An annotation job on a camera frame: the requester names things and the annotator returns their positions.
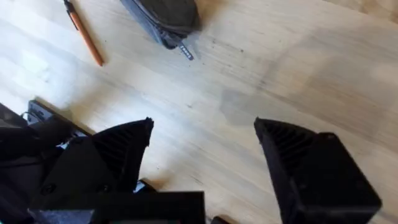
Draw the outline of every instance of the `gray pouch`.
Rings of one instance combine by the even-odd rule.
[[[130,14],[167,49],[180,47],[189,60],[192,54],[182,43],[188,34],[200,28],[194,0],[121,0]]]

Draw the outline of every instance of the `wood grain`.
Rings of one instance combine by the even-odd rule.
[[[339,6],[354,9],[379,19],[398,23],[398,1],[396,0],[324,0]]]
[[[62,2],[0,1],[0,102],[40,98],[93,131],[152,117],[141,176],[236,223],[280,223],[256,116],[333,131],[383,199],[372,223],[398,223],[398,26],[319,0],[197,3],[189,62],[119,1],[75,1],[99,68]]]

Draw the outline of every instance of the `black ribbed cover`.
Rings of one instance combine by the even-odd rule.
[[[367,223],[381,200],[333,133],[257,118],[284,224]]]

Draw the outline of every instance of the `orange pen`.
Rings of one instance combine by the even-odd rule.
[[[104,61],[103,61],[100,53],[98,53],[98,50],[95,47],[93,41],[91,40],[90,35],[88,34],[87,30],[83,26],[83,23],[81,22],[81,20],[79,18],[79,15],[76,13],[75,7],[73,7],[73,4],[68,0],[63,0],[63,2],[65,3],[65,6],[67,7],[67,13],[68,13],[70,19],[72,20],[73,25],[75,25],[76,30],[78,30],[80,32],[81,36],[85,40],[86,45],[87,45],[88,49],[90,50],[91,54],[93,55],[97,64],[99,66],[102,66],[102,64],[104,64]]]

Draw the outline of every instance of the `black clip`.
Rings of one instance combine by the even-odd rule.
[[[79,31],[79,29],[77,29],[77,26],[75,24],[75,22],[73,21],[72,17],[70,16],[70,12],[67,10],[68,16],[70,18],[70,20],[72,21],[73,25],[75,26],[76,30]]]
[[[72,17],[70,16],[71,13],[76,12],[75,7],[73,7],[73,4],[71,2],[69,2],[68,0],[63,0],[63,3],[65,4],[65,7],[67,8],[67,13],[68,13],[70,20],[72,21],[76,30],[79,30],[79,29],[77,29],[75,22],[73,21]]]

